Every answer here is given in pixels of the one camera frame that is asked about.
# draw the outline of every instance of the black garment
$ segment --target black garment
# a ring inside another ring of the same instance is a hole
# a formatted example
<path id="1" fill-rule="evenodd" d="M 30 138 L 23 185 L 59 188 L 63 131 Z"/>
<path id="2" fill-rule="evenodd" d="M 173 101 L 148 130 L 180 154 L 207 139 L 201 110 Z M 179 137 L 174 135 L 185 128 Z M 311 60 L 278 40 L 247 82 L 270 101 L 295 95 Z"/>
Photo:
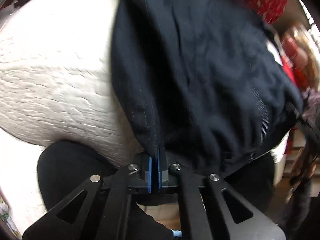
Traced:
<path id="1" fill-rule="evenodd" d="M 91 148 L 70 141 L 56 142 L 47 147 L 38 161 L 38 181 L 47 210 L 54 207 L 90 176 L 116 173 L 116 169 Z M 94 208 L 102 210 L 107 196 L 99 195 Z M 93 237 L 98 222 L 91 217 L 87 234 Z M 170 240 L 172 231 L 157 223 L 133 202 L 127 228 L 127 240 Z"/>
<path id="2" fill-rule="evenodd" d="M 56 142 L 41 154 L 38 161 L 39 187 L 49 210 L 83 181 L 98 174 L 112 175 L 116 169 L 91 148 L 70 141 Z M 270 154 L 255 160 L 226 180 L 260 210 L 264 210 L 272 195 L 274 164 Z M 101 210 L 106 196 L 100 195 L 95 208 Z M 90 234 L 98 222 L 92 217 Z M 172 232 L 145 214 L 132 203 L 127 240 L 173 239 Z"/>
<path id="3" fill-rule="evenodd" d="M 311 179 L 304 179 L 297 187 L 286 205 L 278 226 L 285 234 L 286 240 L 294 239 L 294 234 L 309 213 L 311 202 Z"/>
<path id="4" fill-rule="evenodd" d="M 293 240 L 319 240 L 320 194 L 313 201 L 309 214 L 294 234 Z"/>
<path id="5" fill-rule="evenodd" d="M 230 0 L 121 0 L 113 88 L 148 154 L 228 176 L 277 145 L 302 99 L 262 21 Z"/>

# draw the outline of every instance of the dark navy cloth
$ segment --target dark navy cloth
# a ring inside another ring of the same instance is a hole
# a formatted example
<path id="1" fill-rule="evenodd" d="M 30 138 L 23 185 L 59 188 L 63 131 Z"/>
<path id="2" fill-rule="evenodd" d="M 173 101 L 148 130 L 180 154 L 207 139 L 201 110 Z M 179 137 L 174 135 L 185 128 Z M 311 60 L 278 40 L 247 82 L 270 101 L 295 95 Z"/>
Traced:
<path id="1" fill-rule="evenodd" d="M 225 177 L 275 147 L 303 102 L 270 35 L 231 0 L 121 0 L 113 88 L 148 154 Z"/>

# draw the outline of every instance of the white textured fabric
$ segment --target white textured fabric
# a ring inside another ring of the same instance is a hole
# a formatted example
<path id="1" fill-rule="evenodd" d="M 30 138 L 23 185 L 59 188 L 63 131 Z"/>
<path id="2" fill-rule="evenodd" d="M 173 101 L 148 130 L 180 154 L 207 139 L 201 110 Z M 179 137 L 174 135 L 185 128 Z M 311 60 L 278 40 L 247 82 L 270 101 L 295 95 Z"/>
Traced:
<path id="1" fill-rule="evenodd" d="M 31 0 L 0 31 L 0 127 L 48 146 L 70 139 L 111 163 L 141 146 L 111 85 L 119 0 Z"/>

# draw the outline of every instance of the metal screw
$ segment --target metal screw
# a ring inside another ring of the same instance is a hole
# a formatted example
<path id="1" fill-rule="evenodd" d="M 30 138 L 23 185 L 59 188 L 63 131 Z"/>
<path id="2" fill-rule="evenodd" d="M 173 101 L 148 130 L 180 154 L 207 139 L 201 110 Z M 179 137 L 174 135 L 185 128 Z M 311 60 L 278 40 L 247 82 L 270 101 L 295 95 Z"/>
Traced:
<path id="1" fill-rule="evenodd" d="M 100 176 L 99 175 L 92 175 L 91 177 L 90 177 L 90 180 L 92 181 L 92 182 L 99 182 L 100 181 Z"/>
<path id="2" fill-rule="evenodd" d="M 137 164 L 135 164 L 135 163 L 131 163 L 131 164 L 128 165 L 128 169 L 130 171 L 136 171 L 137 169 L 139 169 L 139 166 Z"/>
<path id="3" fill-rule="evenodd" d="M 178 163 L 171 164 L 171 169 L 173 169 L 175 171 L 179 171 L 179 170 L 181 170 L 181 165 Z"/>
<path id="4" fill-rule="evenodd" d="M 220 179 L 218 174 L 212 173 L 209 175 L 209 179 L 212 181 L 218 181 Z"/>

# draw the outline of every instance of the triangular cutout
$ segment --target triangular cutout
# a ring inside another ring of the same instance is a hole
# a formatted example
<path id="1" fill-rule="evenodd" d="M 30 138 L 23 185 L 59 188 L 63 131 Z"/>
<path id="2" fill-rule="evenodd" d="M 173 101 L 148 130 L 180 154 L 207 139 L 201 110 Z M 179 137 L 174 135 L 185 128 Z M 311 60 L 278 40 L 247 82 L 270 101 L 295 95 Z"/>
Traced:
<path id="1" fill-rule="evenodd" d="M 57 218 L 73 224 L 76 221 L 78 213 L 82 207 L 82 204 L 87 196 L 87 191 L 82 190 L 77 196 L 75 196 L 68 204 L 66 204 L 61 211 L 57 214 Z"/>
<path id="2" fill-rule="evenodd" d="M 222 190 L 222 195 L 236 224 L 253 217 L 253 213 L 231 195 L 227 189 Z"/>

